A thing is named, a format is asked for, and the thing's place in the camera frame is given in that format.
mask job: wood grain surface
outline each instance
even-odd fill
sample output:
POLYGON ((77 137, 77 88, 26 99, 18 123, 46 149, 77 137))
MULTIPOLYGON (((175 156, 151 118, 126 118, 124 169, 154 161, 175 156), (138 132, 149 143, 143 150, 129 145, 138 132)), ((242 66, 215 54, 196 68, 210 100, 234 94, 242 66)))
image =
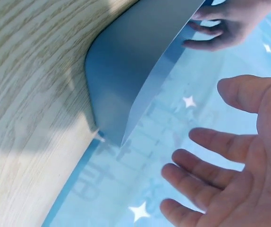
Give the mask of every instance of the wood grain surface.
POLYGON ((0 0, 0 227, 40 226, 95 135, 83 63, 136 0, 0 0))

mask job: blue plastic sheet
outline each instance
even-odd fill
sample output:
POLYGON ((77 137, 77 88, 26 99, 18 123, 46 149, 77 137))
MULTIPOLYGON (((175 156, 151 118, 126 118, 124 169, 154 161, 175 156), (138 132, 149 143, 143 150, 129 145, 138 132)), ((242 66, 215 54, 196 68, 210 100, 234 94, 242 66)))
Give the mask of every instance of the blue plastic sheet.
POLYGON ((43 226, 170 227, 159 210, 168 197, 196 210, 161 178, 161 167, 183 147, 213 164, 242 169, 187 138, 196 126, 256 133, 256 115, 227 106, 216 90, 219 79, 241 74, 271 77, 271 14, 240 46, 213 53, 184 50, 122 148, 96 136, 43 226))

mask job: hand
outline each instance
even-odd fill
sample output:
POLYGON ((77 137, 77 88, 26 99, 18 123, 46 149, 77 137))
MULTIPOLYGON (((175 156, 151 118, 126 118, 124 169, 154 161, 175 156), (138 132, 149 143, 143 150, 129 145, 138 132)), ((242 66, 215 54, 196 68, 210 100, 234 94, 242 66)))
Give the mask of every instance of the hand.
POLYGON ((245 168, 223 169, 177 150, 176 165, 164 166, 162 175, 206 214, 171 199, 162 202, 161 211, 177 227, 271 227, 271 78, 223 79, 218 91, 230 106, 258 114, 258 135, 198 128, 190 139, 245 168))
POLYGON ((185 47, 217 51, 242 43, 259 22, 271 11, 271 0, 226 0, 215 6, 201 7, 195 20, 219 20, 218 25, 207 27, 195 22, 188 25, 195 31, 215 36, 211 40, 186 40, 185 47))

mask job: white star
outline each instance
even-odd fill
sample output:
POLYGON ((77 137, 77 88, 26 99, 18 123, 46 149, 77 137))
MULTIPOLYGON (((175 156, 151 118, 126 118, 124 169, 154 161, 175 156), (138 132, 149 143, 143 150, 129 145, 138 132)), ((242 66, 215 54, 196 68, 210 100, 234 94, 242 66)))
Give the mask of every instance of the white star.
POLYGON ((271 53, 271 47, 268 44, 263 44, 267 53, 271 53))
POLYGON ((135 219, 134 223, 138 221, 140 218, 149 218, 150 214, 146 211, 146 202, 144 202, 140 207, 128 207, 134 214, 135 219))
POLYGON ((196 107, 196 104, 193 100, 193 96, 190 96, 189 98, 184 97, 183 100, 186 103, 186 108, 191 107, 191 106, 196 107))

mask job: finger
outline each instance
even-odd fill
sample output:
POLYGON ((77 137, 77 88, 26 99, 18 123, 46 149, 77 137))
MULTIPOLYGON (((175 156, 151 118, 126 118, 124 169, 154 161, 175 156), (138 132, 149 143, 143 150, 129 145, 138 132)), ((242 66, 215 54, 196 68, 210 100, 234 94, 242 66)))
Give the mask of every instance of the finger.
POLYGON ((193 30, 206 34, 206 35, 213 35, 213 36, 219 36, 223 34, 223 29, 220 24, 212 26, 212 27, 207 27, 207 26, 201 26, 198 25, 197 23, 190 21, 188 24, 193 30))
POLYGON ((211 129, 196 128, 189 133, 192 141, 233 162, 244 163, 256 135, 235 135, 211 129))
POLYGON ((230 45, 231 43, 225 39, 224 35, 219 35, 210 40, 185 40, 183 43, 184 47, 206 51, 218 51, 227 48, 230 45))
POLYGON ((192 19, 194 20, 226 19, 225 4, 218 4, 215 6, 203 6, 194 13, 192 19))
POLYGON ((271 78, 251 75, 222 79, 218 91, 230 106, 249 113, 257 113, 266 92, 271 88, 271 78))
POLYGON ((171 199, 164 200, 160 209, 165 218, 174 226, 195 227, 203 215, 171 199))
POLYGON ((235 175, 239 173, 235 170, 220 168, 204 162, 183 149, 175 151, 172 160, 190 174, 221 190, 224 190, 235 175))
POLYGON ((162 176, 201 210, 206 211, 213 197, 221 192, 174 164, 166 164, 162 169, 162 176))

